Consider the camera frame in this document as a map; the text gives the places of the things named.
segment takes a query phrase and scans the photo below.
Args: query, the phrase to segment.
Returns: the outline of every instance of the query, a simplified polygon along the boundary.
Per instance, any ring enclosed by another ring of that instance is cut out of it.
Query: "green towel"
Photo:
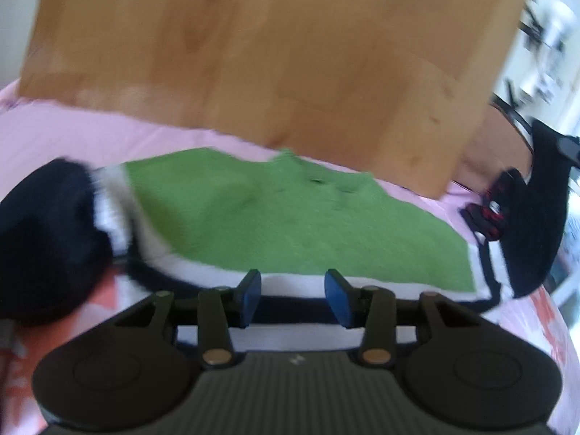
[[[283,152],[246,162],[192,149],[125,164],[142,213],[173,253],[224,270],[345,276],[474,292],[468,245],[372,176]]]

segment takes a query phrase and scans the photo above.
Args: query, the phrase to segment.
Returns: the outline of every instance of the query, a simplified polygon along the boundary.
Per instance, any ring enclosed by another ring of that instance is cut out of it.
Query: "wooden board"
[[[41,0],[21,94],[442,194],[524,0]]]

